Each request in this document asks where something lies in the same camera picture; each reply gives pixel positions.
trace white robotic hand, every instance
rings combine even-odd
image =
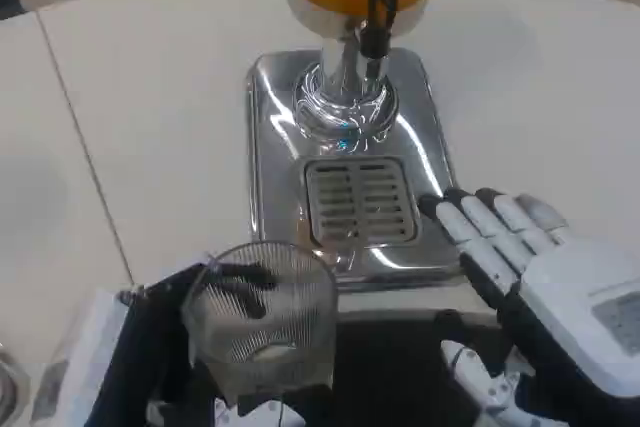
[[[572,427],[640,425],[640,262],[578,238],[553,208],[530,196],[450,189],[443,198],[422,196],[419,208],[458,247],[469,280],[497,310],[559,418]],[[448,355],[453,348],[443,345]],[[466,368],[477,371],[475,364]],[[546,419],[511,420],[524,423],[504,425]]]
[[[469,347],[445,340],[441,349],[456,382],[500,427],[568,427],[566,422],[526,412],[516,404],[520,372],[507,371],[491,377],[480,356]]]

